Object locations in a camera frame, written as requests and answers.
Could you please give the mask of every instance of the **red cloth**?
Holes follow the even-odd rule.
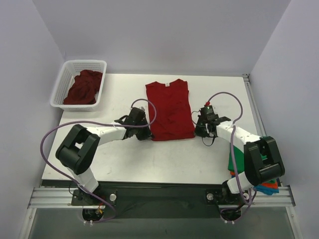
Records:
[[[187,82],[177,79],[168,84],[153,82],[146,85],[146,94],[157,110],[157,118],[151,124],[153,141],[194,138],[194,125],[188,102]],[[154,109],[149,104],[150,121]]]
[[[96,103],[95,94],[100,90],[102,73],[98,71],[83,70],[79,76],[74,77],[74,84],[64,99],[65,105],[91,105]]]

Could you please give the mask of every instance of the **tabletop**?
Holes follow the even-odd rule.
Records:
[[[64,111],[60,124],[75,120],[110,123],[127,115],[135,99],[147,99],[146,84],[154,81],[169,83],[179,78],[188,82],[192,111],[203,107],[209,97],[217,92],[233,93],[244,108],[243,116],[236,124],[253,134],[257,133],[241,77],[106,74],[97,110]],[[218,95],[211,100],[211,104],[220,117],[227,116],[233,120],[240,114],[238,103],[229,95]],[[147,102],[138,102],[135,107],[146,109],[149,122]],[[192,118],[197,121],[197,113],[194,113]],[[68,175],[71,175],[70,172],[55,158],[55,152],[71,127],[69,125],[57,131],[48,158],[49,162]],[[210,140],[204,138],[206,144],[210,144]],[[227,170],[228,157],[229,143],[221,138],[217,138],[212,146],[207,147],[200,137],[163,142],[138,141],[136,137],[132,137],[100,145],[91,169],[98,181],[221,184],[230,178]],[[68,180],[48,165],[42,179]]]

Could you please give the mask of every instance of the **plastic basket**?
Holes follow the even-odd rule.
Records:
[[[96,103],[92,105],[64,105],[69,89],[74,83],[74,77],[80,75],[82,70],[102,72],[102,80],[99,92],[95,95]],[[58,80],[51,97],[51,105],[65,111],[94,111],[99,104],[105,79],[106,62],[99,60],[71,60],[66,61],[59,73]]]

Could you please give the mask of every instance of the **white backdrop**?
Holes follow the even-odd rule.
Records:
[[[290,0],[33,0],[67,59],[108,73],[250,73]]]
[[[1,1],[0,33],[0,238],[15,239],[61,115],[49,98],[63,59],[31,0]]]
[[[280,148],[305,239],[319,234],[318,12],[318,0],[292,0],[250,77],[266,133]]]

